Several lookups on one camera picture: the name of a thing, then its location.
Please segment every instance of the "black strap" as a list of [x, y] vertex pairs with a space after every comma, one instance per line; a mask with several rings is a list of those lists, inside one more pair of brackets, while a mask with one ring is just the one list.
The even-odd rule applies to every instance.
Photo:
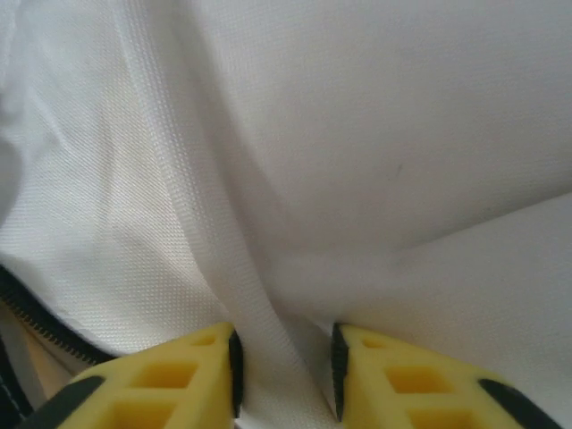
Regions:
[[32, 413], [0, 337], [0, 429], [12, 429]]
[[479, 384], [524, 429], [563, 429], [514, 387], [488, 379]]
[[18, 429], [57, 429], [104, 381], [95, 376], [68, 384]]

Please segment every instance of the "zipper teeth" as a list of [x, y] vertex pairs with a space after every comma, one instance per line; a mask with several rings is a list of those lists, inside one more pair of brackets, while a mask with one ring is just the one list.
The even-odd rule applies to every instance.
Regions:
[[101, 364], [114, 358], [65, 326], [2, 266], [0, 300], [37, 335], [74, 358], [89, 365]]

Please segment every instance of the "black edge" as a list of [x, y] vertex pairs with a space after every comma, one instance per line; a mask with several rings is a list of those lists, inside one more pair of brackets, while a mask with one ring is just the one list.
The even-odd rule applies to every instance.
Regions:
[[348, 374], [349, 347], [343, 338], [340, 324], [335, 324], [332, 330], [332, 378], [333, 397], [336, 402], [338, 421], [343, 417], [344, 380]]
[[232, 409], [234, 417], [238, 418], [240, 406], [244, 399], [244, 357], [242, 354], [242, 343], [236, 331], [229, 338], [229, 355], [232, 373]]
[[38, 411], [24, 420], [17, 429], [56, 429], [104, 381], [105, 378], [94, 376], [65, 386]]
[[525, 429], [563, 429], [517, 389], [488, 379], [479, 384]]

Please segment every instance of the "white fabric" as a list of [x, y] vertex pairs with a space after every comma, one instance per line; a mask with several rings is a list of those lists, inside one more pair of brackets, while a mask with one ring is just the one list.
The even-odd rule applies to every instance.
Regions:
[[0, 260], [113, 351], [233, 321], [244, 428], [335, 427], [334, 320], [496, 370], [571, 426], [571, 20], [4, 0]]

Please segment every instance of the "zipper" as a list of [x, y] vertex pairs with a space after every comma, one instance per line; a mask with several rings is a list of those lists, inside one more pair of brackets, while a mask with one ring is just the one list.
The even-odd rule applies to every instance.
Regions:
[[85, 364], [93, 366], [115, 358], [87, 342], [63, 324], [1, 265], [0, 301], [36, 335]]

